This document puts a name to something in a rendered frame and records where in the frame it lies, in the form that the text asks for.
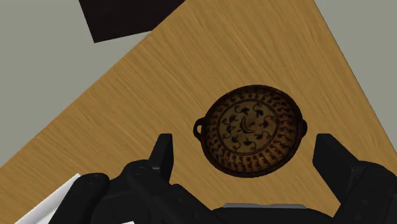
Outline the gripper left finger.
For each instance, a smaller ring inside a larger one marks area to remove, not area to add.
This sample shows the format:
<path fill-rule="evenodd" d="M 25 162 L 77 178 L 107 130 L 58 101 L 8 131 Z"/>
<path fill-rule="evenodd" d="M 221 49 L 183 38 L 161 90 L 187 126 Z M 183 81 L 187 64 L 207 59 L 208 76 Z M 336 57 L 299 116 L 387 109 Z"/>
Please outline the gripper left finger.
<path fill-rule="evenodd" d="M 160 134 L 147 160 L 128 163 L 114 179 L 80 176 L 49 224 L 224 224 L 179 184 L 170 184 L 172 134 Z"/>

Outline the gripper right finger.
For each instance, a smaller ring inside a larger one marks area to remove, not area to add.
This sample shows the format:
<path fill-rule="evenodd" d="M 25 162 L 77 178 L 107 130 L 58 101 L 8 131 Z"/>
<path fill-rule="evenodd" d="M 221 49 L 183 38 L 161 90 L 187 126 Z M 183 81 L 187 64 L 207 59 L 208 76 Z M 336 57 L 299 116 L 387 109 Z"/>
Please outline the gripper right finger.
<path fill-rule="evenodd" d="M 331 224 L 397 224 L 397 175 L 318 134 L 312 163 L 340 202 Z"/>

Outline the white flat object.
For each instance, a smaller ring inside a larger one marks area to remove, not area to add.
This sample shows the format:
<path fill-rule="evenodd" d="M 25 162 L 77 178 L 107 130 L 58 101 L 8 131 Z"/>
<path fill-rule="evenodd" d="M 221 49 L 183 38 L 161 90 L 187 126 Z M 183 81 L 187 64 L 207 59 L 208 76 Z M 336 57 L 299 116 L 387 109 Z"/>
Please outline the white flat object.
<path fill-rule="evenodd" d="M 81 174 L 79 173 L 75 174 L 27 214 L 16 221 L 15 224 L 49 224 L 49 221 L 60 206 L 67 192 L 80 176 Z"/>

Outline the wooden table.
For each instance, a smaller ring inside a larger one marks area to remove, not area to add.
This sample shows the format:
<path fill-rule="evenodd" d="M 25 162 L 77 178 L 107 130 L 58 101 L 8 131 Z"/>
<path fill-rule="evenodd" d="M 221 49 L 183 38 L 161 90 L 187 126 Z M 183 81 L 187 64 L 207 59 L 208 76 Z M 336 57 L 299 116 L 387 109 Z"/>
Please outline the wooden table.
<path fill-rule="evenodd" d="M 206 160 L 193 125 L 250 84 L 289 94 L 308 131 L 279 170 L 235 178 Z M 338 200 L 312 165 L 319 133 L 397 174 L 397 152 L 314 0 L 186 0 L 0 167 L 0 224 L 77 173 L 116 177 L 148 158 L 161 133 L 173 136 L 171 182 L 211 209 L 303 204 L 334 215 Z"/>

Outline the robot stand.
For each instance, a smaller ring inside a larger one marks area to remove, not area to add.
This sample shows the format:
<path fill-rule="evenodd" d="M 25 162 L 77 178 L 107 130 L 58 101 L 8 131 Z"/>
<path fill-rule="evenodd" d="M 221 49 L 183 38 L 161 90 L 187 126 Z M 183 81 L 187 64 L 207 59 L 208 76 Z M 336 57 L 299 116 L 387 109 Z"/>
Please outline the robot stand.
<path fill-rule="evenodd" d="M 152 31 L 185 0 L 78 0 L 95 43 Z"/>

